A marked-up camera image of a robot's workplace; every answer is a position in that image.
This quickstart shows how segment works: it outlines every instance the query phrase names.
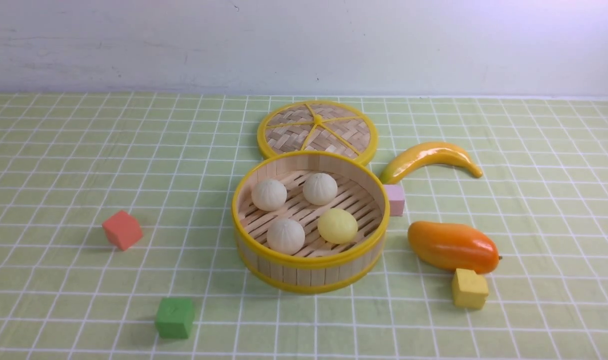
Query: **pink block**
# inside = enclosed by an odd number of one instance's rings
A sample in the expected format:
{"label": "pink block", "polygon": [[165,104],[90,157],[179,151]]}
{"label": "pink block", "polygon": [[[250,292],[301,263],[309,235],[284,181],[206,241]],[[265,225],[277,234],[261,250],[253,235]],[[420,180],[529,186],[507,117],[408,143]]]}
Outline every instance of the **pink block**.
{"label": "pink block", "polygon": [[406,196],[401,185],[384,185],[390,204],[390,216],[400,217],[404,213],[404,201]]}

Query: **red block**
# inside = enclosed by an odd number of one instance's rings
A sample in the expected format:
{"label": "red block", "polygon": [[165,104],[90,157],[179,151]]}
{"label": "red block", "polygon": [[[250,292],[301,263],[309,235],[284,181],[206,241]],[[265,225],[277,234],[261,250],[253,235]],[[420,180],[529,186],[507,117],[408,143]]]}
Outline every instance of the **red block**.
{"label": "red block", "polygon": [[390,205],[390,216],[400,217],[404,214],[404,203],[406,200],[406,194],[401,185],[384,185],[386,194],[388,196],[388,203]]}
{"label": "red block", "polygon": [[121,251],[133,246],[144,237],[141,226],[136,218],[124,210],[120,210],[109,219],[104,221],[102,228],[110,243]]}

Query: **toy mango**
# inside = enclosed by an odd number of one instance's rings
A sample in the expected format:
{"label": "toy mango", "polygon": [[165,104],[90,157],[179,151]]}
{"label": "toy mango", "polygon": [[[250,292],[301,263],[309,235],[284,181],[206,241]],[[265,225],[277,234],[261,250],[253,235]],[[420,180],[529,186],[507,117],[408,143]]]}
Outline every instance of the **toy mango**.
{"label": "toy mango", "polygon": [[469,269],[486,274],[502,259],[489,237],[462,223],[415,221],[407,235],[420,260],[446,271]]}

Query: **green block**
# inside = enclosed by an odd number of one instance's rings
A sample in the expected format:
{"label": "green block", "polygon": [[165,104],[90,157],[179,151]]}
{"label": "green block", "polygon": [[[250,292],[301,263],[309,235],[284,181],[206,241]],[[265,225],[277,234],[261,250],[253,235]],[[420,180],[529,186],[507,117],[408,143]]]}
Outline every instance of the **green block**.
{"label": "green block", "polygon": [[155,328],[162,339],[187,339],[195,319],[192,300],[186,297],[166,297],[159,303]]}

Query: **white wall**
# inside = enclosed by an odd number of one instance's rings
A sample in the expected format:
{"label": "white wall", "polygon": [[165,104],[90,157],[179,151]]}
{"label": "white wall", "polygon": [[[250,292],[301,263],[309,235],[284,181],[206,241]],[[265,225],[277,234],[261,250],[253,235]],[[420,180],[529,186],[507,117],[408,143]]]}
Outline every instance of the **white wall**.
{"label": "white wall", "polygon": [[608,96],[608,0],[0,0],[0,91]]}

